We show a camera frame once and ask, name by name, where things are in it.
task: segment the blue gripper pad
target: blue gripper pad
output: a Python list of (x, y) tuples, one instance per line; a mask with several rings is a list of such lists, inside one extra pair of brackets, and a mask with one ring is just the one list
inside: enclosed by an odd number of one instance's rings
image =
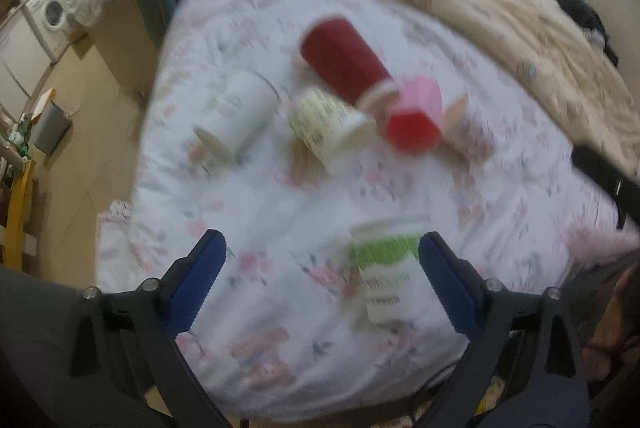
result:
[(449, 259), (455, 258), (455, 255), (451, 253), (450, 257), (447, 257), (429, 234), (422, 237), (418, 254), (422, 270), (436, 291), (454, 330), (473, 340), (480, 333), (476, 320), (476, 305), (465, 284), (458, 277), (452, 265), (454, 261)]
[(162, 277), (170, 293), (165, 300), (164, 328), (172, 339), (191, 329), (225, 259), (225, 237), (209, 229), (190, 254), (176, 260)]

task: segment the white bedsheet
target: white bedsheet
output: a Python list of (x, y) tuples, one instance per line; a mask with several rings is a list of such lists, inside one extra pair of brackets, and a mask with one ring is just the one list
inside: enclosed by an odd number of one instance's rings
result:
[[(407, 157), (379, 140), (351, 172), (330, 179), (291, 155), (290, 97), (320, 83), (299, 58), (300, 35), (335, 13), (393, 75), (465, 86), (497, 140), (493, 157), (469, 165), (446, 147)], [(237, 164), (217, 165), (192, 127), (238, 66), (265, 75), (284, 101)], [(427, 214), (430, 229), (483, 276), (539, 293), (566, 270), (568, 225), (613, 229), (616, 220), (606, 197), (572, 172), (570, 150), (508, 73), (392, 0), (182, 0), (148, 108), (132, 206), (102, 221), (97, 281), (106, 291), (131, 289), (161, 276), (207, 228), (219, 229), (225, 267), (177, 343), (225, 413), (293, 420), (403, 397), (455, 361), (465, 340), (432, 291), (414, 324), (370, 323), (347, 264), (347, 228)]]

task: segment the pink cup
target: pink cup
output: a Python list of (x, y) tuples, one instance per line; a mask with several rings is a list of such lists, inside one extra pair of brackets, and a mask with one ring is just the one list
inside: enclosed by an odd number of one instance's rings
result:
[(400, 151), (420, 153), (442, 139), (442, 94), (433, 77), (415, 76), (402, 85), (386, 111), (386, 139)]

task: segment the washing machine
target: washing machine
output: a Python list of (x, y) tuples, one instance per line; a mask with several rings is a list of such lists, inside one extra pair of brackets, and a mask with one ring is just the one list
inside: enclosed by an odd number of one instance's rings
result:
[(69, 44), (63, 30), (71, 7), (71, 0), (27, 0), (22, 6), (33, 32), (52, 61), (58, 61)]

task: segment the cabinet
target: cabinet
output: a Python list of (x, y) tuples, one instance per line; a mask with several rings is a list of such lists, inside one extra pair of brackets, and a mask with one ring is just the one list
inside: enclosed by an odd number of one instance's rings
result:
[(50, 62), (27, 19), (17, 11), (0, 30), (0, 106), (14, 121)]
[(4, 62), (0, 61), (0, 105), (4, 111), (11, 119), (18, 121), (28, 99), (29, 97), (15, 82)]

